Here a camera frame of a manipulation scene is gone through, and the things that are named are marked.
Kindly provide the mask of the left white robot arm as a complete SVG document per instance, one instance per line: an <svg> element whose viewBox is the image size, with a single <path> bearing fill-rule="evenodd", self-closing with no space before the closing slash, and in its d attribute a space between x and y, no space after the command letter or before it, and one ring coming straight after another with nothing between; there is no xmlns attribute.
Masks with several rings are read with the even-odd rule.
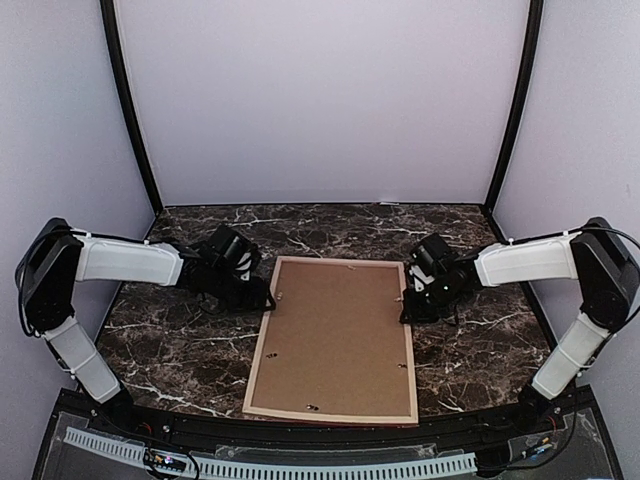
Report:
<svg viewBox="0 0 640 480"><path fill-rule="evenodd" d="M191 245L132 240L73 228L53 217L15 270L23 332L43 339L83 391L103 406L101 417L120 436L141 427L140 412L123 382L98 352L73 305L78 284L118 281L175 287L209 295L221 310L267 312L276 307L255 271L258 246L227 225Z"/></svg>

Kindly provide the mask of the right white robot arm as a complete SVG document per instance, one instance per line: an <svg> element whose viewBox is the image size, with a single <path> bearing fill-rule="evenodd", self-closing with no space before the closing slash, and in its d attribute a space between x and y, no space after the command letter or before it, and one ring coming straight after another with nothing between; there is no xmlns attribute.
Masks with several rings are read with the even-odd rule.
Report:
<svg viewBox="0 0 640 480"><path fill-rule="evenodd" d="M555 345L511 410L510 424L521 434L547 420L547 402L590 369L606 343L639 315L639 242L602 217L466 252L431 234L411 251L405 276L403 324L441 321L482 289L530 286Z"/></svg>

